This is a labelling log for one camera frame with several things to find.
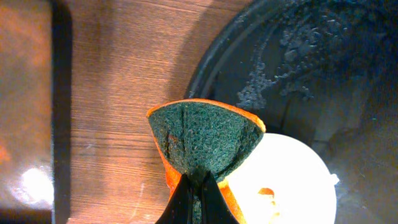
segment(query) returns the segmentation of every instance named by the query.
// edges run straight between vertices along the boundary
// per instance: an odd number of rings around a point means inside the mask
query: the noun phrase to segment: orange edge
[[[254,122],[256,125],[258,125],[261,128],[261,131],[264,133],[266,131],[266,126],[264,125],[264,123],[262,122],[262,120],[260,118],[258,118],[256,115],[247,112],[245,110],[242,110],[241,108],[237,108],[235,106],[226,104],[226,103],[222,103],[219,101],[215,101],[215,100],[207,100],[207,99],[184,99],[184,100],[177,100],[177,101],[172,101],[172,102],[168,102],[165,104],[162,104],[160,106],[155,106],[153,108],[151,108],[148,112],[147,112],[147,118],[156,110],[168,106],[168,105],[173,105],[176,103],[184,103],[184,102],[197,102],[197,103],[208,103],[211,105],[215,105],[215,106],[219,106],[222,107],[224,109],[230,110],[232,112],[235,112],[237,114],[240,114],[242,116],[244,116],[245,118],[251,120],[252,122]]]
[[[175,170],[171,166],[171,164],[165,159],[162,151],[160,150],[160,147],[157,143],[157,139],[153,132],[152,132],[152,135],[155,139],[155,145],[156,145],[157,151],[160,154],[160,158],[162,158],[162,162],[163,162],[163,165],[165,168],[166,184],[170,188],[170,195],[169,195],[169,200],[170,200],[175,189],[177,188],[178,183],[180,182],[181,174],[177,170]],[[246,221],[243,217],[242,210],[239,207],[238,202],[236,201],[235,196],[233,195],[231,189],[229,188],[228,182],[226,180],[223,180],[222,182],[217,183],[217,185],[220,188],[221,194],[223,195],[224,200],[225,200],[229,210],[235,217],[235,219],[240,224],[246,223]]]

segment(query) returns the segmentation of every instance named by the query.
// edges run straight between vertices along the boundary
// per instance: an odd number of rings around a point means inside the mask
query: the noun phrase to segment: wood grain
[[[154,223],[169,197],[146,111],[181,99],[250,0],[77,1],[70,223]]]

